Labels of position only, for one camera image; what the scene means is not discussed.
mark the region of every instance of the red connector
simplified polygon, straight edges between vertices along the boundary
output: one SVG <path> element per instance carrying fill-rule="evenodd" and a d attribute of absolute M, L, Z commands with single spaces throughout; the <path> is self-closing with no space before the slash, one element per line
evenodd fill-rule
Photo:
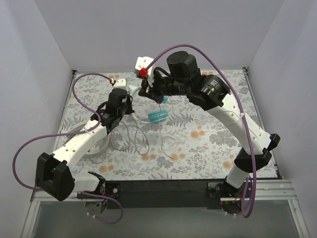
<path fill-rule="evenodd" d="M 140 69 L 139 75 L 144 78 L 148 74 L 148 71 L 145 68 Z"/>

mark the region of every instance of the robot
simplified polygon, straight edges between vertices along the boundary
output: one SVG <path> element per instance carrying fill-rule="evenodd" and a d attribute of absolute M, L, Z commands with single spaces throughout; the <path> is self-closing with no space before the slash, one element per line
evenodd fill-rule
<path fill-rule="evenodd" d="M 238 104 L 229 87 L 218 76 L 201 75 L 196 58 L 185 51 L 172 53 L 167 58 L 170 73 L 154 64 L 146 70 L 152 61 L 149 57 L 137 59 L 135 72 L 142 79 L 139 96 L 147 97 L 158 104 L 162 103 L 164 96 L 186 96 L 189 102 L 221 121 L 240 141 L 242 148 L 234 160 L 234 166 L 223 182 L 212 188 L 212 192 L 220 197 L 234 197 L 252 172 L 252 160 Z M 95 142 L 109 135 L 125 115 L 134 113 L 131 97 L 134 89 L 127 85 L 125 79 L 116 80 L 108 101 L 100 104 L 97 109 L 102 119 L 97 128 L 74 136 L 51 154 L 41 154 L 37 160 L 36 186 L 58 201 L 65 200 L 72 192 L 85 191 L 103 195 L 107 181 L 101 175 L 93 172 L 76 175 L 71 171 Z M 247 114 L 245 117 L 254 148 L 256 169 L 259 170 L 269 163 L 271 150 L 278 145 L 280 137 L 265 132 Z M 87 131 L 97 123 L 97 116 L 92 115 L 82 130 Z"/>

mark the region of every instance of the patterned table surface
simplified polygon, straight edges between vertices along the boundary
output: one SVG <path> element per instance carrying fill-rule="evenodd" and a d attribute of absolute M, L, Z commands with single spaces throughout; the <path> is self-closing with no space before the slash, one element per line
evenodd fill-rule
<path fill-rule="evenodd" d="M 215 74 L 214 71 L 204 71 L 204 74 Z M 260 125 L 255 106 L 242 70 L 224 70 L 224 74 L 236 89 L 244 109 L 249 116 Z M 113 78 L 126 78 L 128 83 L 141 85 L 141 80 L 133 73 L 108 73 Z M 89 107 L 97 106 L 108 99 L 112 87 L 109 82 L 99 76 L 86 76 L 76 84 L 76 93 Z M 241 146 L 239 141 L 217 119 L 188 102 L 185 96 L 170 97 L 167 104 L 169 116 L 160 125 L 164 152 L 161 149 L 161 136 L 158 124 L 138 124 L 145 133 L 150 148 L 147 151 L 146 139 L 142 133 L 135 133 L 137 128 L 128 126 L 130 146 L 128 145 L 127 130 L 118 126 L 111 133 L 113 146 L 109 146 L 103 155 L 90 159 L 82 158 L 75 166 L 74 173 L 94 171 L 107 180 L 149 180 L 149 179 L 222 179 L 229 173 L 233 160 Z M 147 98 L 134 96 L 133 109 L 141 119 L 152 111 L 158 111 L 158 104 Z M 79 122 L 85 122 L 91 112 L 84 109 L 71 94 L 67 104 L 60 132 L 67 132 Z M 133 119 L 124 117 L 126 124 L 135 124 Z M 58 139 L 60 147 L 66 137 Z M 275 178 L 276 171 L 273 161 L 258 171 L 260 178 Z"/>

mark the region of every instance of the metal frame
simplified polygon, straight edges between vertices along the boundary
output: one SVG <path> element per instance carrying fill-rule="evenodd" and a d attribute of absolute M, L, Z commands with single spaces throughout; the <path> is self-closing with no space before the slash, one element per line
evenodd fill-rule
<path fill-rule="evenodd" d="M 252 90 L 250 88 L 250 83 L 248 80 L 247 72 L 245 68 L 243 69 L 245 73 L 245 77 L 247 80 L 248 87 L 250 89 L 250 93 L 252 98 L 254 98 Z M 71 93 L 71 86 L 73 84 L 73 81 L 71 82 L 70 85 L 70 90 L 67 95 L 67 100 L 65 102 L 65 107 L 63 110 L 62 118 L 60 121 L 60 126 L 58 129 L 58 132 L 61 130 L 62 123 L 65 117 L 65 112 L 66 112 L 66 106 L 69 100 L 69 96 Z M 263 126 L 258 107 L 256 105 L 256 102 L 254 101 L 257 113 L 259 115 L 260 123 Z M 55 141 L 54 147 L 56 147 L 58 143 L 58 139 Z M 72 193 L 65 201 L 96 201 L 96 199 L 78 199 L 77 198 L 77 193 Z M 294 189 L 292 187 L 291 181 L 290 180 L 283 180 L 283 179 L 259 179 L 257 181 L 257 193 L 256 193 L 256 200 L 288 200 L 290 209 L 293 215 L 293 219 L 296 224 L 296 228 L 298 230 L 299 236 L 301 238 L 308 238 L 309 234 L 307 232 L 307 228 L 305 226 L 300 208 L 298 206 L 298 200 L 296 200 L 296 194 L 294 192 Z M 30 209 L 27 215 L 27 219 L 25 222 L 25 226 L 22 232 L 22 238 L 31 238 L 33 237 L 33 229 L 36 224 L 36 218 L 39 212 L 40 204 L 41 201 L 56 201 L 53 197 L 48 195 L 47 193 L 43 191 L 36 191 L 33 193 L 32 200 L 31 200 L 31 205 Z"/>

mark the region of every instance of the white panel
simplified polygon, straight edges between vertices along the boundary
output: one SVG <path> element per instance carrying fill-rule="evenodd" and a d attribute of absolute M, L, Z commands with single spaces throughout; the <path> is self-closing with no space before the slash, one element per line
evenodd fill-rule
<path fill-rule="evenodd" d="M 35 2 L 72 69 L 130 72 L 137 57 L 179 43 L 200 47 L 221 68 L 248 66 L 283 0 Z"/>
<path fill-rule="evenodd" d="M 311 237 L 317 237 L 317 1 L 286 0 L 250 65 L 250 81 L 274 149 L 291 179 Z"/>
<path fill-rule="evenodd" d="M 71 71 L 33 0 L 0 0 L 0 237 L 20 237 L 32 191 L 11 169 L 26 140 L 58 129 Z M 34 184 L 37 157 L 54 139 L 34 142 L 18 157 L 21 179 Z"/>

